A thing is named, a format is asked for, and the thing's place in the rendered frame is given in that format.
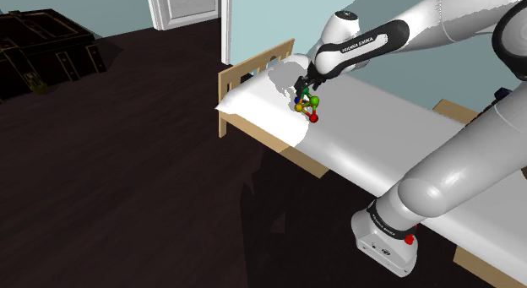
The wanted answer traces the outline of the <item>dark chest with metal fittings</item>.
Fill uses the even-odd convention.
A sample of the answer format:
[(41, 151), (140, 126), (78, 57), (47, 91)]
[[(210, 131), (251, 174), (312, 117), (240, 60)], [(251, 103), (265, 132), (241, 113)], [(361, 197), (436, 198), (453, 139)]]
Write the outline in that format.
[(105, 71), (94, 34), (57, 11), (0, 14), (0, 104)]

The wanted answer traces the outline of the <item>wooden bed with white sheet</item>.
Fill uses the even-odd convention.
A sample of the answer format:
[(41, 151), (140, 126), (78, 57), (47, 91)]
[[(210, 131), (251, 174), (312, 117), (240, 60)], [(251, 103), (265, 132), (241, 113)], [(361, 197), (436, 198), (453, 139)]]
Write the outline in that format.
[[(334, 171), (375, 200), (468, 124), (449, 101), (428, 110), (350, 76), (323, 87), (322, 116), (312, 123), (293, 107), (293, 84), (307, 65), (287, 41), (220, 72), (220, 134), (234, 125), (313, 175)], [(420, 223), (527, 285), (522, 170)]]

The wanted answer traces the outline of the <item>colourful ball and stick toy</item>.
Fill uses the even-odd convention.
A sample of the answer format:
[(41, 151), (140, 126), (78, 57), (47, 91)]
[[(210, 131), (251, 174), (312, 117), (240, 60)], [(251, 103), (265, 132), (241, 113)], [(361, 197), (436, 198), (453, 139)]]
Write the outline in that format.
[(319, 97), (312, 95), (309, 88), (306, 86), (302, 90), (296, 93), (294, 99), (296, 112), (301, 112), (308, 117), (308, 120), (312, 123), (318, 121), (317, 109), (320, 103)]

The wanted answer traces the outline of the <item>white door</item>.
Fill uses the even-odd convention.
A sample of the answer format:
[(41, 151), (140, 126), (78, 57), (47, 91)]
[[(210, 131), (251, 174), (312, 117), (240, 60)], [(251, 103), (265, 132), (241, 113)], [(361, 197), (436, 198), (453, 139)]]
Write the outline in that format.
[(220, 19), (221, 61), (231, 63), (232, 0), (148, 0), (156, 30), (171, 30)]

